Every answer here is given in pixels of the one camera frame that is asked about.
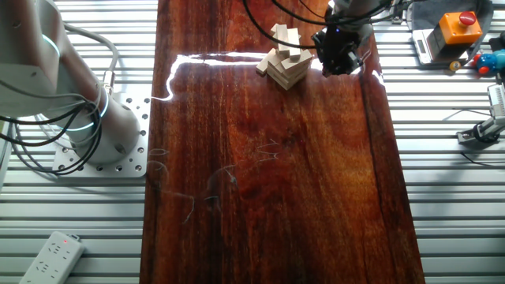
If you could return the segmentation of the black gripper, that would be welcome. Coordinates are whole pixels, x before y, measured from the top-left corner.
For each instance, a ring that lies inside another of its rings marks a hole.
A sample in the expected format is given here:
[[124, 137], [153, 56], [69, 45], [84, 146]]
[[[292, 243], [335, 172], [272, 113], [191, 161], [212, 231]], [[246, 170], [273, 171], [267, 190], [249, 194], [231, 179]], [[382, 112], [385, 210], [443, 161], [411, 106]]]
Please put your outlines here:
[[316, 46], [325, 77], [335, 75], [338, 67], [342, 67], [343, 72], [350, 75], [363, 65], [357, 52], [361, 43], [357, 32], [347, 32], [337, 25], [329, 25], [313, 34], [311, 39]]

